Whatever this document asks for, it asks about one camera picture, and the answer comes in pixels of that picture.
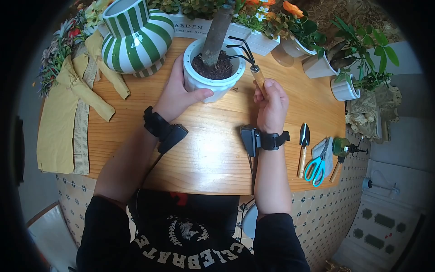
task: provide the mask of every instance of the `cable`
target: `cable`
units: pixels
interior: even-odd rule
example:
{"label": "cable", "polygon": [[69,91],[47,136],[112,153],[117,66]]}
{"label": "cable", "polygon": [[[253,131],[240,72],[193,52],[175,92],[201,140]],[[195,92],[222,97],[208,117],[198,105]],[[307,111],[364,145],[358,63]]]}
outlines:
{"label": "cable", "polygon": [[[251,160],[251,157],[249,156],[248,151],[246,151],[246,153],[247,153],[247,155],[248,155],[249,167],[251,168],[251,175],[252,175],[252,188],[254,188],[254,186],[255,186],[254,168],[252,167],[252,160]],[[245,208],[248,206],[249,203],[253,202],[254,200],[255,200],[254,198],[251,199],[251,200],[248,201],[248,203],[246,203],[246,205],[243,206],[243,208],[242,208],[242,218],[241,218],[241,220],[240,220],[240,230],[241,230],[241,232],[240,232],[240,240],[242,239],[242,235],[243,235],[243,214],[244,214]]]}
{"label": "cable", "polygon": [[163,157],[163,154],[160,154],[160,155],[157,157],[157,159],[154,161],[153,165],[151,165],[150,169],[145,173],[145,176],[144,176],[144,179],[143,179],[143,181],[142,181],[142,183],[141,183],[141,186],[140,186],[139,189],[137,190],[137,193],[136,193],[136,213],[137,213],[137,218],[139,218],[139,211],[138,211],[138,209],[137,209],[137,199],[139,198],[139,191],[142,189],[142,187],[143,187],[143,185],[144,185],[144,183],[145,183],[145,180],[147,179],[148,175],[149,175],[149,174],[151,173],[151,171],[154,169],[154,167],[155,167],[156,164],[159,162],[159,160]]}

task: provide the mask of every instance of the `person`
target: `person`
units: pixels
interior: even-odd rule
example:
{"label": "person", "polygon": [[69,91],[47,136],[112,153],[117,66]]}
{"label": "person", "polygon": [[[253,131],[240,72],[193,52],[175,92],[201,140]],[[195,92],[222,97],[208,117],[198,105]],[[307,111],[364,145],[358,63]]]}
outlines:
{"label": "person", "polygon": [[[188,93],[183,86],[181,54],[153,112],[171,122],[213,95],[209,89]],[[264,86],[268,101],[258,86],[254,94],[257,128],[281,135],[287,94],[273,79],[266,79]],[[156,144],[157,138],[142,125],[104,165],[86,211],[77,253],[79,271],[310,271],[290,216],[284,145],[259,153],[254,186],[258,218],[251,254],[232,238],[239,197],[138,191]],[[127,205],[138,231],[132,242]]]}

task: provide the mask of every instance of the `green glass bottle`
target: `green glass bottle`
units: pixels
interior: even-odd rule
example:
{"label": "green glass bottle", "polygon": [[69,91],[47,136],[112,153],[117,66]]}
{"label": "green glass bottle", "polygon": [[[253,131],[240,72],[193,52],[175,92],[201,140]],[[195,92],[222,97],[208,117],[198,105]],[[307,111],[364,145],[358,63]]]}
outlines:
{"label": "green glass bottle", "polygon": [[332,141],[332,153],[335,156],[346,157],[349,155],[350,145],[351,143],[346,138],[334,138]]}

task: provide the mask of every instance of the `patterned tile wall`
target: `patterned tile wall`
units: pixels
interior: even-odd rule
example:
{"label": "patterned tile wall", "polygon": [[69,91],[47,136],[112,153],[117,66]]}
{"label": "patterned tile wall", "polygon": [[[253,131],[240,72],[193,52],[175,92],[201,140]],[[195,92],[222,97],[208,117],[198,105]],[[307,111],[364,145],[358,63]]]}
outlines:
{"label": "patterned tile wall", "polygon": [[[65,221],[74,238],[77,247],[80,246],[84,229],[84,217],[90,199],[94,194],[95,179],[75,174],[57,174],[57,188],[59,189],[60,206]],[[127,208],[128,218],[131,214]],[[130,220],[130,235],[133,240],[136,225]]]}
{"label": "patterned tile wall", "polygon": [[[360,134],[355,134],[346,127],[346,138],[353,144],[358,144]],[[322,271],[325,260],[339,248],[345,238],[358,210],[362,194],[362,181],[367,172],[370,157],[370,142],[364,139],[361,149],[369,149],[369,154],[360,152],[357,158],[351,155],[346,157],[337,186],[296,192],[293,194],[292,217],[296,235],[312,271]],[[87,206],[92,198],[95,180],[80,175],[57,174],[60,203],[65,220],[74,237],[77,246],[80,246],[84,228],[84,216]],[[239,213],[234,238],[243,243],[252,254],[253,240],[241,233],[242,209],[248,206],[252,196],[241,196]],[[136,231],[134,222],[130,221],[130,234],[133,239]]]}

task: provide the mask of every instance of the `newspaper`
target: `newspaper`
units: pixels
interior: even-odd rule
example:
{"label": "newspaper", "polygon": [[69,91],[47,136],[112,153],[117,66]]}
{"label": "newspaper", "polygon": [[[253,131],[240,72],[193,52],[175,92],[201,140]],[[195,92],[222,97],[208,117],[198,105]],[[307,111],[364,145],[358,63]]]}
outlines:
{"label": "newspaper", "polygon": [[[75,56],[87,54],[88,51],[84,44],[81,44],[75,52]],[[87,68],[83,75],[83,80],[92,90],[94,87],[95,75],[97,74],[97,64],[93,58],[89,58]],[[76,116],[74,119],[74,174],[89,175],[89,157],[87,148],[87,124],[89,118],[89,105],[79,99],[77,104]]]}

